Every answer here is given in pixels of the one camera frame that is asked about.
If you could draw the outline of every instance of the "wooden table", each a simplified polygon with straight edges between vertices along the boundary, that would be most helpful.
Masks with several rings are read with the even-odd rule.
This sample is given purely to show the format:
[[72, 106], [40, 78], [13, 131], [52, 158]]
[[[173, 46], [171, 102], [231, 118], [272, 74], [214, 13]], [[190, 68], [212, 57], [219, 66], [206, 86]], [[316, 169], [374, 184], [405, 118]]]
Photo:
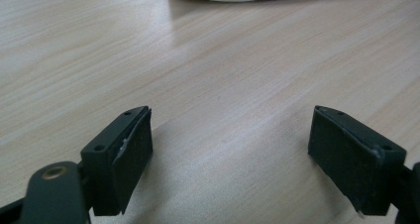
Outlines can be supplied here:
[[307, 155], [317, 104], [420, 161], [420, 0], [0, 0], [0, 69], [0, 206], [142, 105], [154, 156], [93, 223], [392, 223]]

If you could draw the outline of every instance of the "metal rivet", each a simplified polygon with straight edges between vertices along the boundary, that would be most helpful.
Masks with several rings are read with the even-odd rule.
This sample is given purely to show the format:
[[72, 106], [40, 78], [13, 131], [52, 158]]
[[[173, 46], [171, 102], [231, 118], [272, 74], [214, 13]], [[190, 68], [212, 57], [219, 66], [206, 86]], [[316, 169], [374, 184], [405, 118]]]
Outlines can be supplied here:
[[67, 167], [53, 167], [43, 173], [43, 179], [49, 180], [60, 177], [67, 172]]

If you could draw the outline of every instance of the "screw hole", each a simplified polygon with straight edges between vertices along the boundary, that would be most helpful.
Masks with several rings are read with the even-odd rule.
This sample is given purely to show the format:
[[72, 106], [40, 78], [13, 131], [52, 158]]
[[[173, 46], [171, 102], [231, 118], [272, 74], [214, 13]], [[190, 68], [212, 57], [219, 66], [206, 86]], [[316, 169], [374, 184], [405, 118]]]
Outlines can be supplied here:
[[43, 179], [54, 179], [60, 177], [67, 172], [66, 167], [49, 168], [43, 173]]
[[100, 152], [105, 149], [105, 146], [99, 145], [94, 148], [95, 152]]
[[390, 146], [382, 146], [382, 147], [386, 151], [392, 151], [392, 147], [390, 147]]

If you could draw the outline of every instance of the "black plastic part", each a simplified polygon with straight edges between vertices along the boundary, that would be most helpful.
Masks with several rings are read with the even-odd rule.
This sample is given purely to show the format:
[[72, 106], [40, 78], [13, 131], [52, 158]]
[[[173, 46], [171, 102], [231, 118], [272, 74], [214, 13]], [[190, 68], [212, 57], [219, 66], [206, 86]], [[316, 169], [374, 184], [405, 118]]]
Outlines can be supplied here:
[[84, 203], [86, 205], [86, 208], [90, 209], [93, 206], [93, 194], [95, 192], [95, 186], [93, 185], [92, 179], [86, 175], [86, 172], [83, 168], [83, 163], [80, 162], [77, 167], [79, 170], [80, 182], [83, 187]]
[[0, 208], [0, 223], [17, 224], [21, 216], [23, 205], [24, 199], [22, 198]]
[[81, 151], [95, 215], [125, 212], [152, 155], [151, 115], [147, 106], [126, 111]]
[[314, 110], [308, 150], [357, 211], [386, 215], [405, 150], [349, 115], [321, 106]]
[[19, 223], [90, 223], [77, 164], [56, 163], [32, 175]]
[[398, 180], [397, 192], [392, 204], [399, 209], [395, 223], [414, 224], [420, 223], [420, 164], [413, 170], [405, 168]]

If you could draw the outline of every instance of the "small hole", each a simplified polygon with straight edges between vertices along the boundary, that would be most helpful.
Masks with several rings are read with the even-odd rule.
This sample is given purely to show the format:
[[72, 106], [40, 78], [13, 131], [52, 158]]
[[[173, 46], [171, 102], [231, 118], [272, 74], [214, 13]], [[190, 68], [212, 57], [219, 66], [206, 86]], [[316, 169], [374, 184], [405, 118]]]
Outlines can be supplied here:
[[386, 151], [392, 151], [392, 147], [390, 147], [390, 146], [382, 146], [382, 147]]
[[47, 171], [43, 173], [43, 179], [53, 179], [59, 176], [62, 176], [67, 172], [66, 167], [54, 167], [49, 168]]
[[96, 152], [100, 152], [100, 151], [102, 151], [102, 150], [104, 150], [104, 149], [105, 149], [105, 146], [99, 145], [99, 146], [96, 146], [94, 150], [95, 150]]

